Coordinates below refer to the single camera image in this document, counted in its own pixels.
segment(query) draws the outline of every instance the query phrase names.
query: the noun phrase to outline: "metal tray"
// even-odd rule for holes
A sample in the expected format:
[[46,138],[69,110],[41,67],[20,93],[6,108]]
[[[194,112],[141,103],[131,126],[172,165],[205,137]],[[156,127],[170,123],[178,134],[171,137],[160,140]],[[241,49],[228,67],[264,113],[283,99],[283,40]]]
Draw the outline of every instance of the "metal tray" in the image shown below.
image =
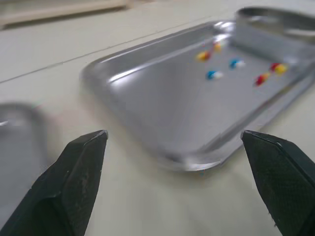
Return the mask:
[[[310,67],[295,63],[260,87],[271,58],[233,43],[234,22],[203,24],[89,64],[85,83],[160,163],[173,170],[197,171],[222,164],[242,146],[244,129],[259,130],[314,81]],[[225,43],[207,62],[195,56]],[[231,59],[244,68],[231,70]],[[222,71],[207,80],[210,70]]]
[[0,104],[0,229],[52,162],[43,115],[28,105]]

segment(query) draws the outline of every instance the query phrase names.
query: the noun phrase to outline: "table surface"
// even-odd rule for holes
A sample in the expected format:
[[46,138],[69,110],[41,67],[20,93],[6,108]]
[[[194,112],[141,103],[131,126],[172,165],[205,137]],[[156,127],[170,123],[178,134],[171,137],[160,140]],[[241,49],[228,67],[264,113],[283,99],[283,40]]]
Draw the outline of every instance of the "table surface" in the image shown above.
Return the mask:
[[[203,176],[163,170],[80,78],[82,68],[97,58],[204,22],[231,19],[240,7],[256,4],[310,14],[315,9],[310,0],[165,0],[0,31],[0,101],[41,105],[58,134],[51,143],[56,158],[80,135],[109,132],[87,236],[281,235],[243,149]],[[312,87],[263,132],[296,143],[315,160],[314,102]]]

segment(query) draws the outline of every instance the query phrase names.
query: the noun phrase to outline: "wooden board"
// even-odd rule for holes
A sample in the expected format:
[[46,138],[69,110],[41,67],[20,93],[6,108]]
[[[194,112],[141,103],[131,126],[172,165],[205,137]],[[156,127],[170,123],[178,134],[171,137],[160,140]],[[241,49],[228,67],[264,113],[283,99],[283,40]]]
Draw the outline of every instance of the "wooden board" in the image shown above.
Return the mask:
[[0,2],[0,26],[127,6],[128,0],[20,0]]

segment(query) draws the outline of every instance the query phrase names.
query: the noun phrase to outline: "blurry metal tray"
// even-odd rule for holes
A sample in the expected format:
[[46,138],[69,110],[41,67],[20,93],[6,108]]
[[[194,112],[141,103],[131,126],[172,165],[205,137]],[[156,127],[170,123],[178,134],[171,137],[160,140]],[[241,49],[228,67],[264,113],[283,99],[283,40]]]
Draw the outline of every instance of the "blurry metal tray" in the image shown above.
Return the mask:
[[0,229],[53,162],[46,132],[44,116],[31,106],[0,104]]
[[[283,76],[253,87],[280,61],[234,43],[234,23],[203,24],[101,58],[83,77],[163,166],[197,171],[220,165],[242,146],[244,129],[259,130],[314,81],[310,67],[293,60]],[[223,40],[221,53],[195,60]],[[246,66],[230,70],[234,58]],[[210,70],[223,77],[207,80]]]

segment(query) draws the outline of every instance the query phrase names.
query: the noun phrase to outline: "blue and white capsule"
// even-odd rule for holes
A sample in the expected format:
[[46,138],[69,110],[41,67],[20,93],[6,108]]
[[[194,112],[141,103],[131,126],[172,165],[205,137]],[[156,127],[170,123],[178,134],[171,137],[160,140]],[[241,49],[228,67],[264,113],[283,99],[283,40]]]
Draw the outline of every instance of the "blue and white capsule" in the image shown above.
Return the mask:
[[220,79],[223,77],[223,73],[220,71],[211,70],[207,73],[208,80],[211,79]]
[[243,60],[233,59],[230,62],[230,68],[231,69],[241,68],[244,66],[245,66],[245,62]]

